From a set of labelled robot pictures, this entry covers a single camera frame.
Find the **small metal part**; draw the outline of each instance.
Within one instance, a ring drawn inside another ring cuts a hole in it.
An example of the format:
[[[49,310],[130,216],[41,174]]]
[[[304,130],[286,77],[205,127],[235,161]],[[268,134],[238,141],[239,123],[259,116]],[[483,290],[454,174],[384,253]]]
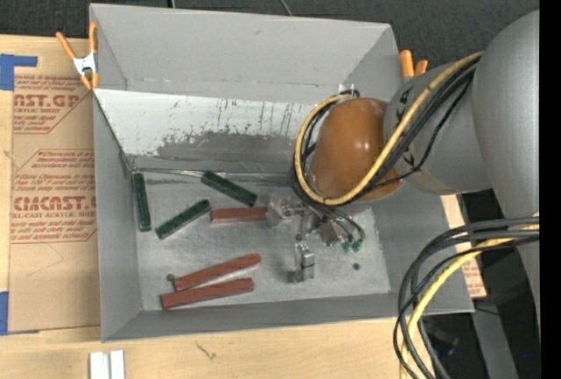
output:
[[[332,247],[339,241],[343,241],[343,238],[337,231],[337,225],[333,222],[321,223],[318,227],[318,231],[322,242],[327,247]]]
[[[309,249],[308,242],[299,240],[298,235],[295,244],[296,270],[288,273],[290,282],[303,282],[314,277],[316,255]]]
[[[148,207],[148,195],[146,194],[144,175],[133,172],[131,174],[131,179],[134,201],[137,207],[138,228],[141,232],[147,232],[152,229],[152,221],[150,219],[150,208]]]
[[[306,206],[294,197],[286,197],[272,193],[266,201],[266,221],[271,227],[276,227],[283,220],[302,216]]]
[[[184,225],[196,220],[209,211],[209,200],[199,201],[197,204],[192,205],[181,214],[176,215],[166,223],[158,226],[155,229],[155,232],[156,234],[158,234],[158,237],[160,237],[160,239],[165,239],[166,237],[172,235],[174,232],[179,231]]]
[[[224,179],[223,177],[210,171],[205,171],[202,174],[201,182],[249,207],[253,207],[255,201],[257,200],[257,195],[253,192],[250,192],[232,181]]]

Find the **green block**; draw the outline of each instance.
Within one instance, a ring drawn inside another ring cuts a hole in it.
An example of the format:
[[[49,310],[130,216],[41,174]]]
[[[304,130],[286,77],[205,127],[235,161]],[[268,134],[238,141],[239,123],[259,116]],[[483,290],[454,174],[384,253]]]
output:
[[[197,204],[193,204],[191,207],[183,211],[181,214],[176,215],[172,219],[168,220],[166,223],[158,226],[155,231],[160,239],[165,239],[169,237],[174,232],[179,231],[184,225],[191,223],[192,221],[201,217],[210,211],[209,200],[199,201]]]
[[[249,207],[253,207],[257,200],[257,195],[253,192],[209,171],[202,174],[201,182]]]
[[[152,221],[150,219],[150,208],[148,207],[148,195],[146,194],[144,175],[133,172],[131,174],[131,179],[137,205],[139,229],[142,232],[150,231],[152,229]]]

